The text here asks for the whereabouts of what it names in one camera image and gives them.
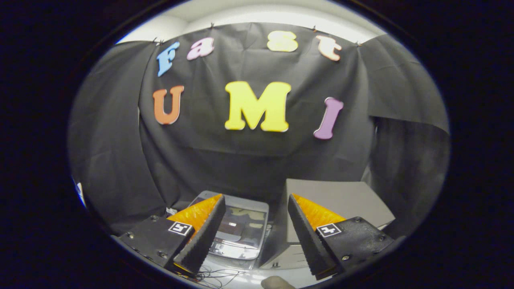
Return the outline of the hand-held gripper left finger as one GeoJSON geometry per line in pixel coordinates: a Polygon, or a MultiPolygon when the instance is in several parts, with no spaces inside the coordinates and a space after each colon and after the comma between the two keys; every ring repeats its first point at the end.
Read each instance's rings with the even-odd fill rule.
{"type": "Polygon", "coordinates": [[[199,273],[226,212],[215,194],[169,217],[152,215],[119,236],[119,242],[156,266],[182,276],[199,273]]]}

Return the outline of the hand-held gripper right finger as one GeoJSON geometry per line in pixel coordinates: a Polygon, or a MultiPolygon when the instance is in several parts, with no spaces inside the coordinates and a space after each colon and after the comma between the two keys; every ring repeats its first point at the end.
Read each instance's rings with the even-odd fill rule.
{"type": "Polygon", "coordinates": [[[343,218],[297,194],[288,213],[317,280],[361,271],[396,248],[394,238],[361,216],[343,218]]]}

